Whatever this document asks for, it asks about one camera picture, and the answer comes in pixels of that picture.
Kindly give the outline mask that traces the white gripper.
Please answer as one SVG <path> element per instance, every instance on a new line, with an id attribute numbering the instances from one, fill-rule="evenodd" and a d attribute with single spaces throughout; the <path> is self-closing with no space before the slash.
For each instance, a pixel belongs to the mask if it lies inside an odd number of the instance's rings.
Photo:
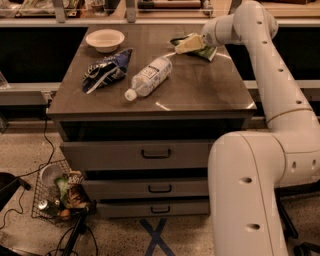
<path id="1" fill-rule="evenodd" d="M 225 23 L 221 19 L 212 19 L 203 26 L 201 30 L 202 36 L 192 34 L 190 37 L 183 39 L 175 47 L 175 52 L 184 54 L 200 50 L 205 47 L 205 44 L 214 47 L 222 46 L 225 44 L 225 32 Z"/>

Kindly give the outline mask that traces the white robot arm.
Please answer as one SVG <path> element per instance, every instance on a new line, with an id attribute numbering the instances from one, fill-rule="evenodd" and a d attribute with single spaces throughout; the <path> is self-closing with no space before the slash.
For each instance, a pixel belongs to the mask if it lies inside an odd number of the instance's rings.
<path id="1" fill-rule="evenodd" d="M 227 133 L 211 148 L 215 256 L 288 256 L 275 189 L 311 177 L 320 166 L 320 124 L 272 42 L 277 29 L 259 2 L 246 1 L 201 31 L 208 46 L 246 47 L 268 127 Z"/>

